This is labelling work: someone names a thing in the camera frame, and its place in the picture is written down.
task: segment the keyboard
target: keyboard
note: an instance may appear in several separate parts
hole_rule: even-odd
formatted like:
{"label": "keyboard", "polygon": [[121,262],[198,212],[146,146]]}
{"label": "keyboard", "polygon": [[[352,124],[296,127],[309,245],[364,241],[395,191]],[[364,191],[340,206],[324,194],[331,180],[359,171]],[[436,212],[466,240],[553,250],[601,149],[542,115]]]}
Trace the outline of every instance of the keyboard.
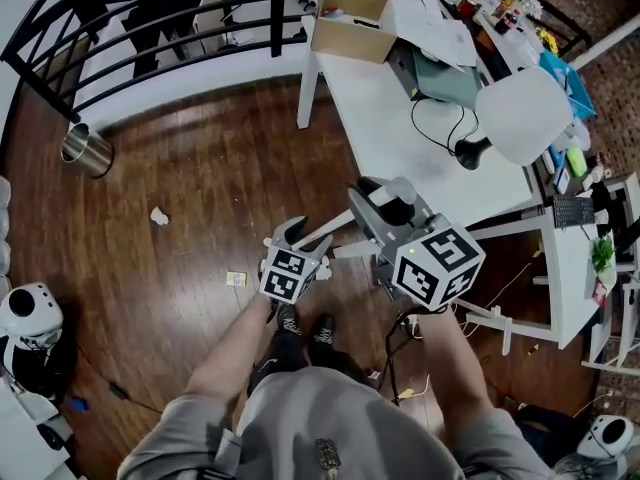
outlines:
{"label": "keyboard", "polygon": [[590,197],[554,196],[553,218],[556,228],[594,224],[593,200]]}

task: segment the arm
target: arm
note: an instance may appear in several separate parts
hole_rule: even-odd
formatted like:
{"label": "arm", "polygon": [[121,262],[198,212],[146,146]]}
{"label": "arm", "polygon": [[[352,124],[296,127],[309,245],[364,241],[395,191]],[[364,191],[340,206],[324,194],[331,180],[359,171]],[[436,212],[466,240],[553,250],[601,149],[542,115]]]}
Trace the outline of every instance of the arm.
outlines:
{"label": "arm", "polygon": [[453,312],[418,317],[433,391],[460,464],[506,478],[550,478],[551,471],[506,412],[493,409],[480,363]]}
{"label": "arm", "polygon": [[270,299],[257,293],[205,361],[194,370],[185,394],[205,395],[230,405],[251,374],[270,312]]}
{"label": "arm", "polygon": [[[183,396],[166,407],[158,425],[122,463],[120,480],[174,478],[185,469],[226,473],[225,468],[237,466],[231,457],[239,458],[240,443],[226,430],[227,418],[251,374],[270,311],[269,298],[258,293],[251,299],[194,370]],[[220,463],[218,449],[224,450]]]}
{"label": "arm", "polygon": [[453,312],[418,317],[426,352],[427,371],[452,436],[469,421],[493,408],[480,363]]}

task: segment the white tube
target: white tube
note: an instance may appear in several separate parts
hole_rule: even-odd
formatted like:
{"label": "white tube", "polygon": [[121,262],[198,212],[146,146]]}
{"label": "white tube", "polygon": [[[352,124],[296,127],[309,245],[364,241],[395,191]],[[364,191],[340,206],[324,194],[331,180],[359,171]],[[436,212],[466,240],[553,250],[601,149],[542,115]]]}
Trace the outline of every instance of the white tube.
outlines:
{"label": "white tube", "polygon": [[602,55],[614,44],[627,37],[638,27],[640,27],[640,14],[636,15],[635,18],[631,19],[620,28],[611,32],[607,37],[598,41],[582,55],[576,57],[576,59],[570,63],[571,67],[577,71],[599,55]]}

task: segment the green plant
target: green plant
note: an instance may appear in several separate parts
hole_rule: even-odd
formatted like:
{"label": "green plant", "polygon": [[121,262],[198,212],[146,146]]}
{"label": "green plant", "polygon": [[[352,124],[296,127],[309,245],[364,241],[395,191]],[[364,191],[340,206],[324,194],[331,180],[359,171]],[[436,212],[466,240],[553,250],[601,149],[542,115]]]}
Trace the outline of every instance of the green plant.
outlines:
{"label": "green plant", "polygon": [[599,274],[609,266],[611,258],[613,258],[613,240],[611,240],[611,237],[596,238],[593,241],[593,252],[591,253],[591,262],[596,274]]}

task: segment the white marker cube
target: white marker cube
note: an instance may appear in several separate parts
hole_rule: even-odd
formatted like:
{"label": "white marker cube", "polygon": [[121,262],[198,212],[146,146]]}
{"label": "white marker cube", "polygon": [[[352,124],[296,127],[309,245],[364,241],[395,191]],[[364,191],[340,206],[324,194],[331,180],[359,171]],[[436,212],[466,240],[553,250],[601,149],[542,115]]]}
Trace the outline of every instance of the white marker cube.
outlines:
{"label": "white marker cube", "polygon": [[309,288],[319,267],[320,262],[302,251],[287,251],[272,245],[267,253],[260,293],[295,304]]}
{"label": "white marker cube", "polygon": [[393,285],[435,311],[471,288],[485,256],[469,232],[453,224],[398,249]]}

